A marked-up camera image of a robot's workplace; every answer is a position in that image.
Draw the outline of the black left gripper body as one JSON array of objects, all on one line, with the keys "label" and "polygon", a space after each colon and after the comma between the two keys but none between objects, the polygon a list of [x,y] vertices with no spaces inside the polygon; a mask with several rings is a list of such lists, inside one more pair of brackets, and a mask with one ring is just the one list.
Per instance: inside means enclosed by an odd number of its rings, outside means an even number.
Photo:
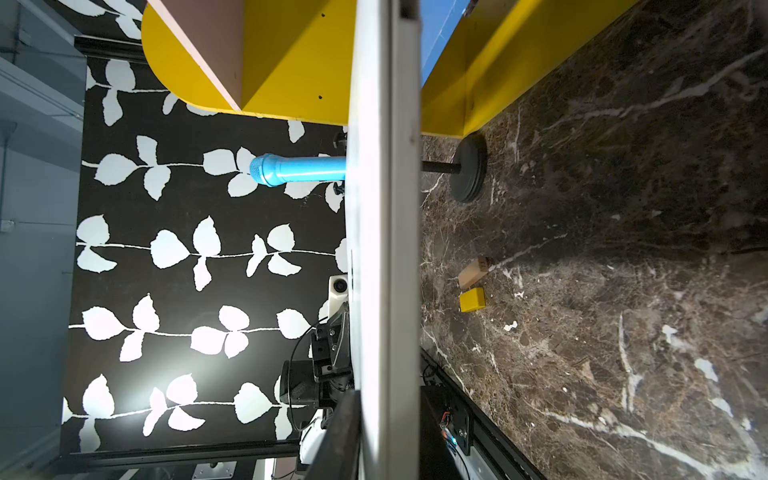
[{"label": "black left gripper body", "polygon": [[311,334],[313,374],[317,382],[353,375],[350,345],[350,311],[347,302]]}]

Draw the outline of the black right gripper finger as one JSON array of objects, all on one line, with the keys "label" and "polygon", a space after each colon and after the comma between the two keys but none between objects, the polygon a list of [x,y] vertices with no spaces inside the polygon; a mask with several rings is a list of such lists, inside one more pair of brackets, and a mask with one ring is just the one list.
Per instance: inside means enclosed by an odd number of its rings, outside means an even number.
[{"label": "black right gripper finger", "polygon": [[356,480],[361,446],[361,400],[358,390],[344,393],[334,410],[306,480]]}]

